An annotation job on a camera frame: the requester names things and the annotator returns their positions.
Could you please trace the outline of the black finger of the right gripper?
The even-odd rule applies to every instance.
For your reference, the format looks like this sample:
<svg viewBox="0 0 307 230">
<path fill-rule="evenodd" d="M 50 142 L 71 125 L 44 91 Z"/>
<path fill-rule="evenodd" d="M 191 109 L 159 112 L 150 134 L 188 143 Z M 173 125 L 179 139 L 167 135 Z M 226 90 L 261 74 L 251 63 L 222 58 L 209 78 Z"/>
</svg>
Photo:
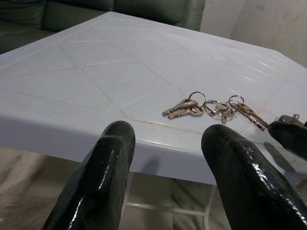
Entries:
<svg viewBox="0 0 307 230">
<path fill-rule="evenodd" d="M 268 126 L 269 134 L 287 151 L 307 159 L 307 127 L 295 123 L 274 121 Z"/>
<path fill-rule="evenodd" d="M 298 126 L 306 127 L 307 123 L 306 122 L 305 123 L 301 122 L 299 120 L 299 118 L 300 118 L 300 115 L 292 115 L 292 116 L 282 115 L 282 116 L 280 116 L 279 121 L 290 123 L 290 124 L 295 124 L 295 125 L 298 125 Z"/>
</svg>

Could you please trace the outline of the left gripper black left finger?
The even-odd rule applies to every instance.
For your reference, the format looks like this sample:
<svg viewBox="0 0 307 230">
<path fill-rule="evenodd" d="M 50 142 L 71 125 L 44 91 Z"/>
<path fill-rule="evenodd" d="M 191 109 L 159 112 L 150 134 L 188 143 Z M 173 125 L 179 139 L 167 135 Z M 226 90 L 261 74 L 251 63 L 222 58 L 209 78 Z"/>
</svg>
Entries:
<svg viewBox="0 0 307 230">
<path fill-rule="evenodd" d="M 109 124 L 69 177 L 42 229 L 117 230 L 135 143 L 128 122 Z"/>
</svg>

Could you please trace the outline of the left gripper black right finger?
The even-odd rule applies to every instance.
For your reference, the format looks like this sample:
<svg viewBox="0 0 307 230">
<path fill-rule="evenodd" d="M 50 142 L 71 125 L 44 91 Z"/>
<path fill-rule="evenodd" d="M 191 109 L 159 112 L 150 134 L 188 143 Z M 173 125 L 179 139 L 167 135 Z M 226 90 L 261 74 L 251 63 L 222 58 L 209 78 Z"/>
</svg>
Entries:
<svg viewBox="0 0 307 230">
<path fill-rule="evenodd" d="M 223 125 L 211 125 L 201 150 L 233 230 L 305 230 L 307 207 L 256 145 Z"/>
</svg>

